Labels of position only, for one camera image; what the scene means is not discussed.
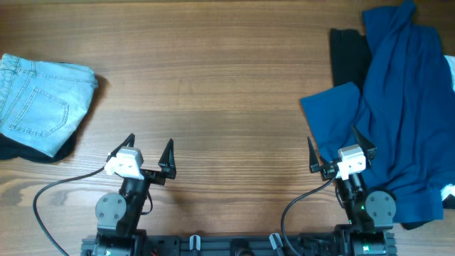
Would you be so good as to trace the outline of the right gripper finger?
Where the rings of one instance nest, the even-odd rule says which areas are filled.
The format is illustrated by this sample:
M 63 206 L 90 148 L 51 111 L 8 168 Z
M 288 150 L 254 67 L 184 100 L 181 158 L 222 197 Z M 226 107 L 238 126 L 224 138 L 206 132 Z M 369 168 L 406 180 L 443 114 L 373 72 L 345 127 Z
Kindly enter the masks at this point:
M 353 124 L 351 125 L 351 129 L 355 137 L 355 140 L 357 141 L 357 144 L 360 146 L 365 155 L 366 166 L 371 167 L 372 160 L 375 158 L 376 155 L 377 150 L 376 146 L 372 142 L 370 142 L 366 137 L 364 137 Z
M 327 160 L 322 156 L 317 156 L 314 149 L 313 143 L 310 137 L 307 137 L 307 142 L 309 146 L 309 169 L 311 173 L 321 172 L 326 173 Z

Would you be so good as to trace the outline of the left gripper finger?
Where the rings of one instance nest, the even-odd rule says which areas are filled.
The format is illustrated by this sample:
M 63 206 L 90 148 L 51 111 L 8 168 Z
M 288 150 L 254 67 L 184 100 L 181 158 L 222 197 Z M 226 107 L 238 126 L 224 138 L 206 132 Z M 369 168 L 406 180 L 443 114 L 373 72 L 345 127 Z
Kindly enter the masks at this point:
M 133 147 L 135 142 L 135 134 L 131 133 L 118 147 L 116 147 L 113 151 L 108 153 L 106 162 L 108 162 L 113 156 L 117 155 L 117 152 L 123 147 Z
M 158 165 L 161 167 L 161 173 L 166 178 L 175 179 L 176 177 L 176 163 L 174 158 L 173 140 L 169 139 L 166 148 L 159 159 Z

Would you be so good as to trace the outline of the blue t-shirt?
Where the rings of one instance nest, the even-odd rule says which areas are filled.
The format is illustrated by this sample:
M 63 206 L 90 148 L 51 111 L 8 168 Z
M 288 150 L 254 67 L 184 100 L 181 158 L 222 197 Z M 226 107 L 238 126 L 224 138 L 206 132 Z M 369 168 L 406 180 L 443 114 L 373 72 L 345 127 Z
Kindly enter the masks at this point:
M 441 219 L 441 191 L 454 182 L 451 71 L 437 30 L 415 24 L 415 10 L 405 1 L 365 11 L 373 59 L 364 86 L 349 82 L 301 101 L 325 159 L 355 143 L 353 129 L 376 146 L 362 177 L 395 194 L 397 223 Z

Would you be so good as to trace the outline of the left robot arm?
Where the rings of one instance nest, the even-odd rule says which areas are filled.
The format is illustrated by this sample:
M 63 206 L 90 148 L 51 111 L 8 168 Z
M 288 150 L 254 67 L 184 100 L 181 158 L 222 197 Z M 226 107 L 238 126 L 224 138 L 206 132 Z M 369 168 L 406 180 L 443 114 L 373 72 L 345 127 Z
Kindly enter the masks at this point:
M 123 179 L 118 192 L 102 196 L 96 206 L 97 234 L 92 244 L 85 241 L 82 255 L 146 255 L 149 242 L 145 230 L 137 228 L 139 219 L 151 211 L 144 211 L 146 201 L 151 202 L 149 187 L 164 185 L 175 179 L 174 141 L 170 139 L 159 159 L 159 171 L 143 169 L 140 149 L 134 146 L 135 135 L 130 134 L 108 154 L 104 170 Z

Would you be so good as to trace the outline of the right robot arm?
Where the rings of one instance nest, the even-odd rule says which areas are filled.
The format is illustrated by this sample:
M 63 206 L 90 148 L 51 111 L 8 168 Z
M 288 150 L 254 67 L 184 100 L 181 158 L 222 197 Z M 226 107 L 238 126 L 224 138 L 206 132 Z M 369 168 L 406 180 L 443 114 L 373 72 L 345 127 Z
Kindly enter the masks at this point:
M 309 168 L 323 181 L 333 180 L 337 200 L 349 223 L 337 225 L 331 233 L 301 234 L 299 243 L 305 255 L 393 256 L 395 236 L 390 232 L 396 214 L 395 196 L 385 189 L 370 190 L 361 172 L 371 166 L 376 146 L 355 127 L 356 143 L 338 150 L 338 158 L 326 161 L 317 156 L 311 140 Z

